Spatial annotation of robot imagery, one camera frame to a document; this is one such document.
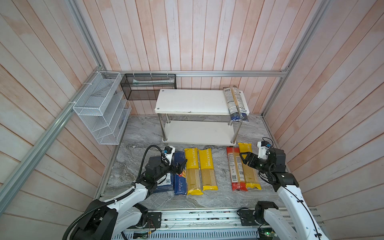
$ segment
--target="white robotic arm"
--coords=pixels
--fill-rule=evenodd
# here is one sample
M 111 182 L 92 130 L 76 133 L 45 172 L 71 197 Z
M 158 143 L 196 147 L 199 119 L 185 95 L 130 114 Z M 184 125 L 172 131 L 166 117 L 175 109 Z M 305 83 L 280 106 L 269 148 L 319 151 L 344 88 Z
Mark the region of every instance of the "white robotic arm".
M 244 164 L 267 176 L 268 179 L 260 177 L 270 183 L 283 200 L 296 231 L 283 218 L 273 202 L 257 203 L 256 221 L 260 224 L 268 223 L 282 240 L 328 240 L 310 212 L 295 177 L 285 171 L 284 151 L 275 148 L 270 151 L 271 147 L 265 150 L 266 144 L 262 142 L 258 142 L 257 146 L 262 157 L 251 152 L 240 153 L 240 157 Z

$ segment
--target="metal rail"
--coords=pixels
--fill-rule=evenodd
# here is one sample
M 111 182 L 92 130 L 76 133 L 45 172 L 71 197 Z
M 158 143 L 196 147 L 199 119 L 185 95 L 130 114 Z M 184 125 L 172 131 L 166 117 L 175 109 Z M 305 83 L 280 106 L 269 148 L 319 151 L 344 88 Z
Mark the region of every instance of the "metal rail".
M 101 67 L 94 70 L 86 83 L 91 82 Z M 73 114 L 74 102 L 80 97 L 87 85 L 83 86 L 77 91 L 71 101 L 61 111 L 56 120 L 49 126 L 44 134 L 36 141 L 35 145 L 28 151 L 26 156 L 22 159 L 21 163 L 18 164 L 17 168 L 12 172 L 10 177 L 0 188 L 0 215 L 3 214 L 5 209 L 11 203 L 13 198 L 19 192 L 25 181 L 31 175 L 33 170 L 39 164 L 47 150 L 51 147 L 52 143 L 56 140 L 59 133 L 63 130 L 69 119 Z
M 274 70 L 257 71 L 120 71 L 121 74 L 175 74 L 176 77 L 284 77 L 287 72 Z

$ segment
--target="gray marble surface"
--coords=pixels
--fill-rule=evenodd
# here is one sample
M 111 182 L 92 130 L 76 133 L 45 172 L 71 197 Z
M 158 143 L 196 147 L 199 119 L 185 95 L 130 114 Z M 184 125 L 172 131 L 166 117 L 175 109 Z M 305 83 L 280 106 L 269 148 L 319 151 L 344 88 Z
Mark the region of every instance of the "gray marble surface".
M 172 119 L 190 121 L 228 121 L 228 116 L 171 116 Z M 252 143 L 253 151 L 257 150 L 257 142 L 262 137 L 268 137 L 267 130 L 260 116 L 250 115 L 249 122 L 243 124 L 237 142 Z M 127 188 L 137 177 L 142 156 L 147 146 L 158 145 L 161 149 L 164 144 L 161 141 L 162 134 L 160 122 L 157 115 L 130 116 L 128 125 L 120 145 L 116 161 L 113 165 L 111 175 L 101 200 L 112 198 Z M 227 151 L 225 146 L 204 146 L 172 144 L 176 151 L 183 151 L 184 148 L 197 147 L 199 149 L 212 149 L 217 191 L 204 191 L 203 195 L 174 195 L 173 192 L 161 192 L 152 194 L 141 204 L 149 209 L 190 209 L 190 208 L 237 208 L 254 207 L 257 201 L 274 201 L 278 206 L 283 202 L 272 189 L 271 185 L 260 183 L 262 190 L 249 189 L 248 192 L 232 191 L 229 174 Z M 150 149 L 144 161 L 144 166 L 149 157 L 158 156 L 157 149 Z

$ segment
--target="black cable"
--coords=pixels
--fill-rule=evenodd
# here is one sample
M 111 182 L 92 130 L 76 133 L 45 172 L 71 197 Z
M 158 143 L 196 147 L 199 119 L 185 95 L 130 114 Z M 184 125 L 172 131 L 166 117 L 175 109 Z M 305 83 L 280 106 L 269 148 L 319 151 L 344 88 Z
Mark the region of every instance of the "black cable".
M 264 179 L 261 175 L 260 175 L 260 172 L 259 172 L 259 177 L 266 183 L 269 183 L 272 185 L 272 183 L 270 183 L 267 179 Z M 316 224 L 315 224 L 315 221 L 313 220 L 312 218 L 312 215 L 311 213 L 309 212 L 309 210 L 305 207 L 304 203 L 291 191 L 289 191 L 286 187 L 282 186 L 281 184 L 278 184 L 276 182 L 274 182 L 273 184 L 276 184 L 276 185 L 279 185 L 280 187 L 283 187 L 284 189 L 286 189 L 288 192 L 290 192 L 296 199 L 297 199 L 297 202 L 301 203 L 303 205 L 303 207 L 305 208 L 305 210 L 307 211 L 308 215 L 310 216 L 311 220 L 312 220 L 312 223 L 313 223 L 313 226 L 314 226 L 314 229 L 316 231 L 316 237 L 320 239 L 320 235 L 319 235 L 319 232 L 317 231 L 317 228 L 316 228 Z
M 124 232 L 121 232 L 121 236 L 124 240 L 128 240 L 128 238 L 125 236 Z
M 145 159 L 145 156 L 147 155 L 147 152 L 148 152 L 148 150 L 149 150 L 151 147 L 155 147 L 155 148 L 157 148 L 157 149 L 159 150 L 159 152 L 161 153 L 161 158 L 163 159 L 163 156 L 164 156 L 163 151 L 161 151 L 161 149 L 160 149 L 157 145 L 155 145 L 155 144 L 149 145 L 149 146 L 147 147 L 147 149 L 145 150 L 145 152 L 144 152 L 143 159 L 141 160 L 141 165 L 140 165 L 140 169 L 139 169 L 139 174 L 138 174 L 138 176 L 137 176 L 137 178 L 136 178 L 136 181 L 139 180 L 139 177 L 140 177 L 140 175 L 141 175 L 141 170 L 142 170 L 143 165 L 144 165 L 144 159 Z
M 132 188 L 129 192 L 127 192 L 127 193 L 124 194 L 123 196 L 118 197 L 118 198 L 116 198 L 116 199 L 114 199 L 114 200 L 111 200 L 111 201 L 109 201 L 109 202 L 103 202 L 102 204 L 100 204 L 100 205 L 98 205 L 98 206 L 96 206 L 96 207 L 94 207 L 94 208 L 92 208 L 92 209 L 89 209 L 89 210 L 86 211 L 85 213 L 81 214 L 78 218 L 75 219 L 75 221 L 73 221 L 73 222 L 68 226 L 67 230 L 65 230 L 65 233 L 64 233 L 62 239 L 63 239 L 63 240 L 67 240 L 68 235 L 69 235 L 69 233 L 71 232 L 71 230 L 73 229 L 73 227 L 74 227 L 78 222 L 80 222 L 80 220 L 81 220 L 83 217 L 85 217 L 86 215 L 88 215 L 88 214 L 92 213 L 93 211 L 96 211 L 96 210 L 98 210 L 98 209 L 100 209 L 100 208 L 102 208 L 102 207 L 104 207 L 104 206 L 108 206 L 108 205 L 113 204 L 113 203 L 115 203 L 115 202 L 117 202 L 117 201 L 120 201 L 121 199 L 124 199 L 124 198 L 128 197 L 128 196 L 131 195 L 134 191 L 135 191 L 135 188 Z

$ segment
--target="white shelf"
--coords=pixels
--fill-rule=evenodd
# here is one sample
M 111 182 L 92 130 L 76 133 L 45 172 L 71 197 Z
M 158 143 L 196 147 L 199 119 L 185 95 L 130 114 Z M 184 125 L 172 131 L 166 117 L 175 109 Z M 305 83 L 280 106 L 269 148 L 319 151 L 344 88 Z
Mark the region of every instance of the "white shelf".
M 166 143 L 233 146 L 233 125 L 227 122 L 171 120 L 165 124 Z
M 240 91 L 247 115 L 249 109 Z M 161 89 L 155 113 L 183 115 L 230 115 L 223 90 Z

